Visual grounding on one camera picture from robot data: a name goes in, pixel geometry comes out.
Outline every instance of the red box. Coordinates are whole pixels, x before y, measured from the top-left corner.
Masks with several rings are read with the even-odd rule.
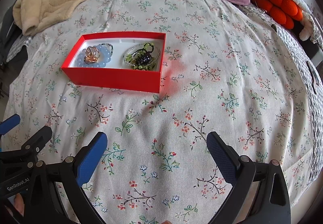
[[[122,31],[85,34],[82,35],[74,45],[61,68],[70,78],[70,80],[77,85],[159,93],[160,79],[163,67],[165,39],[165,33],[156,32]],[[120,59],[122,57],[117,56],[120,55],[122,51],[123,55],[127,51],[127,49],[118,49],[115,46],[116,44],[113,44],[112,42],[111,44],[113,44],[114,46],[113,55],[111,57],[111,62],[108,63],[105,68],[78,68],[73,66],[75,64],[76,55],[80,51],[82,51],[83,48],[87,47],[85,47],[84,45],[94,46],[99,43],[109,43],[109,41],[116,40],[119,40],[119,47],[122,47],[120,46],[121,43],[123,43],[122,41],[124,41],[125,45],[128,45],[127,43],[134,43],[135,45],[135,41],[140,40],[145,40],[148,42],[152,41],[155,45],[159,44],[160,46],[158,47],[160,49],[160,57],[156,65],[157,70],[133,70],[130,66],[128,66],[127,68],[109,68],[110,63],[113,63],[113,61],[113,65],[118,65],[119,62],[120,66],[122,66],[122,63],[120,62]]]

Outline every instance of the bed sheet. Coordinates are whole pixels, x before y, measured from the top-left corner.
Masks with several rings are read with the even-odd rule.
[[[160,94],[77,86],[60,69],[81,34],[120,30],[167,34]],[[20,148],[48,125],[39,159],[55,163],[105,132],[107,149],[83,189],[107,223],[208,223],[231,189],[206,148],[216,131],[238,154],[277,159],[293,205],[321,153],[289,50],[268,23],[225,0],[85,1],[29,45],[5,112],[21,123],[2,148]]]

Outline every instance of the blue gripper pad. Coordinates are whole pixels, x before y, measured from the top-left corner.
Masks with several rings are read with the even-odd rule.
[[[76,181],[79,187],[90,181],[91,176],[107,146],[108,138],[106,134],[104,134],[103,132],[98,132],[89,143],[88,147],[90,149],[78,166],[78,176],[76,178]]]
[[[239,161],[235,161],[236,159],[232,157],[233,154],[230,154],[231,151],[216,132],[211,132],[207,135],[206,146],[224,180],[234,186],[237,181]]]
[[[0,123],[0,135],[4,135],[10,130],[12,130],[15,126],[19,125],[20,116],[18,114],[14,114],[10,118],[7,118],[5,121]]]

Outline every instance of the orange plush toy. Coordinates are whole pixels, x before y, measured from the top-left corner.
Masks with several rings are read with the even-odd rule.
[[[294,20],[303,19],[302,10],[293,0],[251,0],[256,6],[266,11],[277,23],[286,29],[293,29]]]

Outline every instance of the red cardboard box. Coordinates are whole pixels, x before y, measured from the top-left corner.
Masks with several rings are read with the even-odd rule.
[[[85,34],[74,45],[61,68],[76,85],[159,93],[165,39],[165,33],[155,32],[122,31]],[[131,69],[124,63],[125,53],[133,46],[146,42],[154,43],[160,50],[155,71]],[[101,43],[113,45],[113,55],[106,67],[78,68],[77,55],[84,48]]]

